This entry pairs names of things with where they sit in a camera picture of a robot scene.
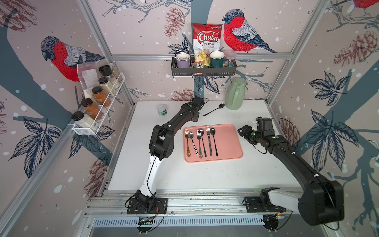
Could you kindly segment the silver fork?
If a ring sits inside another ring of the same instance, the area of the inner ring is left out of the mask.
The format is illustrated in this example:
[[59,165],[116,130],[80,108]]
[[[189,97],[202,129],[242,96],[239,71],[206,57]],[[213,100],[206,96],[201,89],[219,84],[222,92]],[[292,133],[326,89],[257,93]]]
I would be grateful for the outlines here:
[[196,131],[196,137],[197,137],[198,142],[199,142],[199,155],[198,156],[200,159],[202,159],[203,153],[202,153],[201,144],[200,144],[200,142],[201,142],[201,131],[199,129]]

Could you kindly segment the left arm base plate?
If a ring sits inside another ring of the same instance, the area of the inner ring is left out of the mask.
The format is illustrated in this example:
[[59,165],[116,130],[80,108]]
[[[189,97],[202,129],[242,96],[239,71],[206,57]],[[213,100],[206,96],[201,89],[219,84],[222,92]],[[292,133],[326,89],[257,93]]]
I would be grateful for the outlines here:
[[153,198],[147,205],[132,198],[127,204],[127,214],[166,214],[168,198]]

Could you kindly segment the iridescent rainbow spoon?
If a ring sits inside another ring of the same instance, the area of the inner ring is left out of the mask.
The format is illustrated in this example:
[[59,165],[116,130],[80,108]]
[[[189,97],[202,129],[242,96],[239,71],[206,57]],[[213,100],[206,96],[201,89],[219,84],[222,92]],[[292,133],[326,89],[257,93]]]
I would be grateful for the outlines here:
[[203,144],[204,155],[205,155],[205,157],[207,157],[207,153],[206,153],[206,150],[205,150],[205,144],[204,144],[204,140],[203,140],[204,130],[202,128],[200,128],[199,131],[200,131],[201,141],[202,141],[202,144]]

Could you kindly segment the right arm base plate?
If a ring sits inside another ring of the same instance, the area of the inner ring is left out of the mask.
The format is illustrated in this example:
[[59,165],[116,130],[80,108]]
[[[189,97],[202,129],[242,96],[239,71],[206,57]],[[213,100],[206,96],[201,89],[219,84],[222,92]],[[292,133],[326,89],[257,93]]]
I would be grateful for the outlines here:
[[242,204],[246,207],[248,213],[285,213],[287,210],[280,206],[272,204],[263,204],[260,197],[245,197]]

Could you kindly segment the silver spoon cow-pattern handle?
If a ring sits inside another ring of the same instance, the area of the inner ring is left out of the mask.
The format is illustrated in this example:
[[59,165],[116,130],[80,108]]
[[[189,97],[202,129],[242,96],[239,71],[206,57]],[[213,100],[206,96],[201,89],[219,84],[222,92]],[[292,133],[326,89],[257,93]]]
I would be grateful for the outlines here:
[[189,131],[189,139],[192,141],[192,145],[193,145],[193,149],[195,151],[195,154],[198,155],[199,153],[198,153],[198,150],[196,148],[196,145],[195,145],[193,138],[194,138],[193,132]]

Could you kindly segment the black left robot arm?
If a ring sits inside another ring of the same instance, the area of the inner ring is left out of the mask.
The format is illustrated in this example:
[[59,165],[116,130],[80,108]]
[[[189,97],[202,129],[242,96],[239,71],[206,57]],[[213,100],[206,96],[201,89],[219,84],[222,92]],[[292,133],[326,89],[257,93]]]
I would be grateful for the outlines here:
[[142,208],[150,210],[157,199],[158,172],[160,165],[174,150],[175,134],[185,123],[198,121],[199,111],[204,104],[204,99],[196,96],[190,102],[184,103],[179,112],[167,123],[154,127],[149,143],[151,155],[149,168],[142,186],[135,193],[135,199]]

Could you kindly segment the green handled fork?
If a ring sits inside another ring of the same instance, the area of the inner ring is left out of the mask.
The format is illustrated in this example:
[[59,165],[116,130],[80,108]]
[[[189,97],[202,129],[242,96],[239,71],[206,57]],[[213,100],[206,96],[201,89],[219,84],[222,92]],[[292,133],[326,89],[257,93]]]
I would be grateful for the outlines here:
[[213,156],[213,153],[212,153],[212,144],[211,144],[211,139],[210,139],[211,132],[210,132],[210,127],[209,126],[206,128],[206,133],[207,133],[207,137],[208,137],[210,156]]

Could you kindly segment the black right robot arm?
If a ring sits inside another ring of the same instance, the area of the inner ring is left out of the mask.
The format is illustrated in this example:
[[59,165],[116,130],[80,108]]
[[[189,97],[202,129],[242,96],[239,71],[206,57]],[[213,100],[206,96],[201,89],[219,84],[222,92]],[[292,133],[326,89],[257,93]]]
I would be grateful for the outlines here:
[[275,206],[291,209],[301,215],[311,226],[338,222],[344,219],[343,187],[338,181],[331,181],[313,169],[296,152],[289,148],[288,141],[281,135],[274,135],[272,128],[254,130],[245,125],[237,130],[238,134],[252,145],[260,144],[267,152],[280,160],[296,178],[303,194],[295,201],[286,202],[278,196],[279,189],[268,192],[269,201]]

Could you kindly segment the gold fork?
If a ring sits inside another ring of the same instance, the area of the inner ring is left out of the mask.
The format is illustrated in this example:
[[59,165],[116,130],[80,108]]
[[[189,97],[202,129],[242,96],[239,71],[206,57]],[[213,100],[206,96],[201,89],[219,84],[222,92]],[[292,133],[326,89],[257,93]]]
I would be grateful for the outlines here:
[[187,157],[190,157],[191,153],[190,153],[190,147],[189,147],[189,130],[187,128],[184,130],[184,134],[185,134],[185,138],[187,142]]

